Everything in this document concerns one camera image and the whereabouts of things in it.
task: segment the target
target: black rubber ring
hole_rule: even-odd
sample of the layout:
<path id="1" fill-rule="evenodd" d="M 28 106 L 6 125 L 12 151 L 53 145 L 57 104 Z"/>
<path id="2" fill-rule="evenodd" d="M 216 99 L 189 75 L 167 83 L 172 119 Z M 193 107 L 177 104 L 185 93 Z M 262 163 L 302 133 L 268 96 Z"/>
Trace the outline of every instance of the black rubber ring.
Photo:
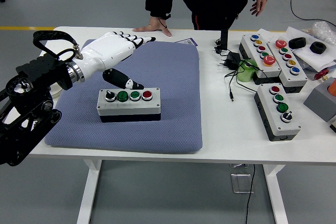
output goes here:
<path id="1" fill-rule="evenodd" d="M 301 37 L 301 38 L 291 39 L 288 42 L 288 46 L 291 49 L 299 49 L 299 48 L 305 47 L 306 46 L 306 38 Z"/>
<path id="2" fill-rule="evenodd" d="M 325 44 L 315 41 L 313 44 L 311 44 L 310 46 L 310 50 L 315 53 L 315 54 L 322 54 L 325 50 L 326 50 L 326 46 Z"/>

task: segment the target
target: push button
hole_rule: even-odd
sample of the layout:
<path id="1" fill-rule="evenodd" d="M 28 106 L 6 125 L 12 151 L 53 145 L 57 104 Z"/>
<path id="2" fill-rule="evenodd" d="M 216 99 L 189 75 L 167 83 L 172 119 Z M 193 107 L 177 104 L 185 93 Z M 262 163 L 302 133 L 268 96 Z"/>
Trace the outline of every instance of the push button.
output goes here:
<path id="1" fill-rule="evenodd" d="M 144 101 L 150 101 L 153 98 L 153 94 L 151 91 L 146 90 L 142 93 L 142 99 Z"/>
<path id="2" fill-rule="evenodd" d="M 280 113 L 285 113 L 288 110 L 288 105 L 284 102 L 280 102 L 277 106 L 277 111 Z"/>
<path id="3" fill-rule="evenodd" d="M 281 48 L 279 50 L 279 53 L 281 53 L 282 55 L 284 55 L 284 54 L 288 53 L 288 49 L 283 47 L 283 48 Z"/>
<path id="4" fill-rule="evenodd" d="M 130 99 L 132 101 L 139 101 L 140 100 L 140 93 L 138 91 L 133 91 L 131 94 L 130 94 Z"/>
<path id="5" fill-rule="evenodd" d="M 280 92 L 280 88 L 277 87 L 277 86 L 272 86 L 270 89 L 269 89 L 269 92 L 271 94 L 278 94 Z"/>
<path id="6" fill-rule="evenodd" d="M 280 49 L 280 48 L 283 48 L 285 46 L 287 46 L 287 42 L 285 42 L 284 40 L 282 39 L 278 39 L 277 41 L 275 41 L 275 46 Z"/>
<path id="7" fill-rule="evenodd" d="M 267 55 L 264 57 L 264 64 L 267 67 L 272 66 L 276 62 L 275 58 L 271 55 Z"/>
<path id="8" fill-rule="evenodd" d="M 273 97 L 275 103 L 280 103 L 284 101 L 284 97 L 281 94 L 277 94 Z"/>
<path id="9" fill-rule="evenodd" d="M 257 48 L 257 52 L 258 52 L 258 53 L 265 52 L 265 50 L 266 50 L 266 48 L 265 48 L 264 46 L 259 46 L 259 47 Z"/>
<path id="10" fill-rule="evenodd" d="M 289 61 L 287 61 L 286 65 L 287 65 L 287 67 L 292 68 L 292 67 L 296 66 L 296 62 L 293 61 L 293 60 L 289 60 Z"/>
<path id="11" fill-rule="evenodd" d="M 252 41 L 256 41 L 257 39 L 259 39 L 259 36 L 258 36 L 258 35 L 255 35 L 255 34 L 254 34 L 254 35 L 251 36 L 251 40 L 252 40 Z"/>
<path id="12" fill-rule="evenodd" d="M 254 45 L 255 47 L 259 47 L 262 43 L 263 43 L 263 42 L 262 42 L 261 40 L 257 39 L 256 41 L 254 41 L 253 45 Z"/>
<path id="13" fill-rule="evenodd" d="M 300 69 L 293 67 L 290 69 L 290 73 L 294 76 L 297 76 L 300 73 Z"/>
<path id="14" fill-rule="evenodd" d="M 283 60 L 288 61 L 288 60 L 292 59 L 292 55 L 290 55 L 290 54 L 284 54 L 282 58 L 283 58 Z"/>
<path id="15" fill-rule="evenodd" d="M 119 102 L 125 102 L 128 100 L 128 94 L 126 91 L 120 91 L 117 95 L 117 99 Z"/>
<path id="16" fill-rule="evenodd" d="M 267 55 L 269 55 L 269 53 L 267 53 L 267 52 L 262 52 L 262 53 L 260 54 L 260 57 L 261 57 L 261 59 L 264 59 L 264 57 L 267 56 Z"/>

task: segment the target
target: button panel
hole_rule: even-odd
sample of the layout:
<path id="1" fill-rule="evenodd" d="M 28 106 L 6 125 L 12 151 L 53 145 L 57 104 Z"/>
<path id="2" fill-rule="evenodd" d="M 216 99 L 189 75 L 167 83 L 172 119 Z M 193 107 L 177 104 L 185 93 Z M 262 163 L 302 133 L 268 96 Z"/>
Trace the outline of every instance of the button panel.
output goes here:
<path id="1" fill-rule="evenodd" d="M 161 118 L 160 89 L 101 89 L 97 111 L 103 122 L 159 120 Z"/>
<path id="2" fill-rule="evenodd" d="M 267 47 L 266 41 L 260 34 L 243 35 L 241 38 L 239 51 L 244 59 L 254 60 L 257 64 L 257 67 L 265 73 L 263 74 L 263 72 L 260 70 L 256 71 L 256 76 L 260 80 L 268 79 L 267 82 L 273 82 L 270 81 L 270 78 L 279 76 L 281 69 L 276 62 L 271 65 L 264 64 L 264 58 L 267 55 L 272 56 L 272 54 Z"/>
<path id="3" fill-rule="evenodd" d="M 291 140 L 301 126 L 281 83 L 259 85 L 255 94 L 262 122 L 271 141 Z"/>
<path id="4" fill-rule="evenodd" d="M 300 92 L 308 78 L 288 47 L 286 40 L 280 36 L 278 40 L 268 42 L 267 48 L 276 58 L 281 68 L 279 79 L 285 87 L 285 91 L 287 93 Z"/>

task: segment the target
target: gray floor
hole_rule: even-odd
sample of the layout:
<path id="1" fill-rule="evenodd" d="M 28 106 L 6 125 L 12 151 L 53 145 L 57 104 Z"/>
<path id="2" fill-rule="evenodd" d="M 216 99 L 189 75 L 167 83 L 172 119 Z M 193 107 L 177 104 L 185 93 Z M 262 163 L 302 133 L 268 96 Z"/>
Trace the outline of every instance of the gray floor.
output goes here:
<path id="1" fill-rule="evenodd" d="M 292 3 L 299 17 L 336 23 L 335 0 Z M 250 15 L 251 5 L 232 29 L 306 29 L 314 23 L 296 18 L 290 0 L 269 0 L 258 18 Z M 182 0 L 174 0 L 169 27 L 192 29 L 190 15 Z M 0 3 L 0 27 L 138 27 L 148 19 L 144 0 Z M 33 32 L 0 30 L 1 87 L 16 74 L 16 66 L 39 55 Z M 231 172 L 226 164 L 104 162 L 91 223 L 244 223 L 247 196 L 232 193 Z M 87 167 L 79 160 L 27 158 L 14 168 L 0 166 L 0 223 L 75 223 L 86 175 Z M 334 166 L 287 165 L 278 179 L 290 224 L 335 222 Z M 249 223 L 274 223 L 264 183 L 257 166 Z"/>

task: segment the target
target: green cup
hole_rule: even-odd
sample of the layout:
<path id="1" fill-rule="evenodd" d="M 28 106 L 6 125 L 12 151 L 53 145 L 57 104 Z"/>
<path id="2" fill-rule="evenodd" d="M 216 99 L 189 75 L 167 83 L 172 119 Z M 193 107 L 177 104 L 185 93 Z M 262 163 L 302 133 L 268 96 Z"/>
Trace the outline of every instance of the green cup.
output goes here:
<path id="1" fill-rule="evenodd" d="M 252 76 L 256 72 L 253 66 L 257 66 L 254 60 L 244 60 L 243 62 L 240 62 L 237 79 L 241 82 L 249 82 L 252 80 Z"/>

